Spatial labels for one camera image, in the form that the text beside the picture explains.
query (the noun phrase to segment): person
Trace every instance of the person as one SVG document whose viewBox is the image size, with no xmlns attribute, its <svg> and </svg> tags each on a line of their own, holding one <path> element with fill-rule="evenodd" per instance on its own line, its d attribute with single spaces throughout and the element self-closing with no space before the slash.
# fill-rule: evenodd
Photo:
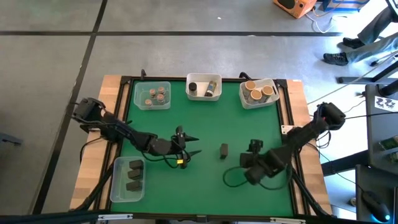
<svg viewBox="0 0 398 224">
<path fill-rule="evenodd" d="M 398 32 L 375 42 L 379 34 L 391 22 L 398 22 L 398 16 L 387 7 L 358 34 L 358 38 L 343 38 L 343 45 L 353 50 L 337 54 L 323 54 L 324 62 L 344 66 L 375 54 L 398 50 Z"/>
</svg>

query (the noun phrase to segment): wooden table frame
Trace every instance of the wooden table frame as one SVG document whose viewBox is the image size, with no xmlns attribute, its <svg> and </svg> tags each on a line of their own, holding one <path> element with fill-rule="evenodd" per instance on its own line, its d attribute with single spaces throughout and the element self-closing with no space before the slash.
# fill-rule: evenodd
<svg viewBox="0 0 398 224">
<path fill-rule="evenodd" d="M 124 120 L 126 114 L 126 102 L 130 102 L 129 85 L 123 85 L 131 77 L 122 77 L 120 75 L 106 75 L 101 86 L 98 99 L 106 105 L 110 112 L 117 112 L 118 118 Z M 283 80 L 278 85 L 280 94 L 280 117 L 281 123 L 285 125 L 303 126 L 310 121 L 307 102 L 303 92 L 303 84 L 300 80 Z M 98 132 L 89 133 L 87 141 L 96 139 L 100 136 Z M 75 190 L 70 203 L 70 208 L 76 208 L 90 194 L 98 183 L 101 174 L 110 165 L 115 157 L 118 144 L 110 144 L 105 140 L 96 141 L 85 148 L 83 160 L 75 184 Z M 318 152 L 309 146 L 304 146 L 300 153 L 300 159 L 294 159 L 294 166 L 302 168 L 305 184 L 315 200 L 328 213 L 331 213 L 331 207 L 326 192 L 325 182 L 323 180 L 322 168 L 320 165 Z M 107 208 L 107 198 L 109 197 L 109 181 L 103 188 L 101 199 L 96 200 L 91 205 L 92 208 Z M 294 200 L 297 202 L 295 211 L 298 214 L 314 214 L 309 209 L 308 203 L 302 200 L 299 188 L 294 184 Z"/>
</svg>

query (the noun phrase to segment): wooden board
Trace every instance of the wooden board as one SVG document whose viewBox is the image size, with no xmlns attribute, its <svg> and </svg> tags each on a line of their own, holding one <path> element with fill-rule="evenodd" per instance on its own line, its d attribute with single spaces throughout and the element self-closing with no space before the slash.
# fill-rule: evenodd
<svg viewBox="0 0 398 224">
<path fill-rule="evenodd" d="M 98 99 L 106 105 L 108 111 L 114 111 L 120 80 L 121 76 L 119 75 L 106 75 L 104 77 Z M 287 84 L 294 124 L 303 126 L 310 121 L 307 102 L 304 96 L 303 83 L 300 80 L 287 80 Z M 126 104 L 126 92 L 127 88 L 125 88 L 122 97 L 121 108 L 118 114 L 119 119 L 122 119 L 123 116 L 124 105 Z M 287 115 L 286 113 L 283 113 L 283 111 L 285 111 L 285 103 L 283 103 L 283 100 L 281 101 L 281 106 L 282 116 L 285 117 L 284 121 L 287 121 Z M 90 141 L 98 137 L 99 133 L 90 133 L 87 140 Z M 114 155 L 115 147 L 116 146 L 113 146 L 113 153 L 110 159 L 112 159 Z M 103 140 L 86 146 L 70 208 L 76 208 L 79 206 L 98 183 L 105 148 L 106 141 Z M 318 153 L 311 147 L 305 146 L 301 152 L 301 160 L 306 186 L 322 208 L 331 214 L 331 207 L 328 194 L 326 192 L 325 181 L 323 180 L 323 173 Z M 100 208 L 104 208 L 105 206 L 108 188 L 109 183 L 104 187 L 103 196 L 99 206 Z M 299 213 L 303 213 L 301 196 L 298 188 L 295 188 L 295 193 Z"/>
</svg>

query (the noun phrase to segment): orange speaker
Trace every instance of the orange speaker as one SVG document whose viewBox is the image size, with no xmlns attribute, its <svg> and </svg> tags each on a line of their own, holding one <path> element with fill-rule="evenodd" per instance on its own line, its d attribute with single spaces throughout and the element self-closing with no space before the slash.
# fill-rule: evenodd
<svg viewBox="0 0 398 224">
<path fill-rule="evenodd" d="M 274 3 L 297 19 L 312 10 L 317 0 L 274 0 Z"/>
</svg>

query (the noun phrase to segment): white plastic bin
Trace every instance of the white plastic bin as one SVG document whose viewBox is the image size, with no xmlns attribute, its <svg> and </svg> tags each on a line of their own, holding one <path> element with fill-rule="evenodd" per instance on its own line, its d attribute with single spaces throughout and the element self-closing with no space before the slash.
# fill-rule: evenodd
<svg viewBox="0 0 398 224">
<path fill-rule="evenodd" d="M 138 191 L 128 191 L 126 190 L 126 184 L 132 181 L 129 179 L 127 173 L 132 170 L 130 169 L 129 163 L 131 161 L 141 160 L 142 161 L 142 190 Z M 134 156 L 134 157 L 119 157 L 114 161 L 113 165 L 113 177 L 112 177 L 112 186 L 111 186 L 111 194 L 109 198 L 112 202 L 138 202 L 141 200 L 145 193 L 145 160 L 142 157 Z"/>
<path fill-rule="evenodd" d="M 210 81 L 217 83 L 213 96 L 205 96 L 207 86 Z M 192 96 L 189 94 L 189 83 L 194 82 L 197 84 L 197 95 Z M 189 73 L 187 75 L 187 84 L 185 92 L 187 93 L 188 99 L 190 100 L 202 100 L 202 101 L 217 101 L 220 98 L 222 91 L 222 78 L 219 74 L 204 74 L 204 73 Z"/>
<path fill-rule="evenodd" d="M 274 94 L 272 94 L 272 96 L 270 96 L 265 103 L 257 103 L 255 105 L 249 104 L 246 101 L 246 99 L 243 97 L 242 89 L 244 88 L 244 82 L 242 82 L 239 86 L 239 97 L 241 99 L 241 103 L 242 103 L 242 106 L 244 109 L 254 109 L 254 108 L 260 108 L 263 106 L 269 106 L 269 105 L 275 103 L 275 101 L 279 100 L 279 93 L 278 93 L 278 90 L 277 90 L 275 83 L 272 79 L 265 78 L 262 80 L 256 80 L 256 81 L 254 81 L 254 83 L 256 84 L 256 89 L 259 91 L 261 91 L 261 88 L 266 85 L 271 86 L 272 89 L 274 89 Z"/>
<path fill-rule="evenodd" d="M 164 103 L 160 104 L 157 102 L 156 98 L 150 97 L 149 90 L 155 89 L 156 95 L 158 94 L 158 88 L 164 87 Z M 147 106 L 145 100 L 152 100 L 152 105 Z M 138 106 L 141 110 L 166 110 L 170 108 L 170 102 L 172 99 L 172 89 L 169 82 L 140 82 L 134 87 L 134 104 Z"/>
</svg>

